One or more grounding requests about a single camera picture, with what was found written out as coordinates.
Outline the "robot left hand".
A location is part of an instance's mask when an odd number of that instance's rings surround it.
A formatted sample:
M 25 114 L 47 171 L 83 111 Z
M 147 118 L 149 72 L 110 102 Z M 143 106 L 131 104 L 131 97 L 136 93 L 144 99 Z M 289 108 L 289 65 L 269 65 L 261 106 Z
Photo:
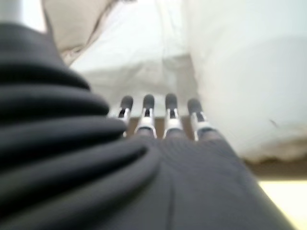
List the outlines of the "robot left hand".
M 0 3 L 3 230 L 291 230 L 189 102 L 196 140 L 137 133 L 60 58 L 40 0 Z

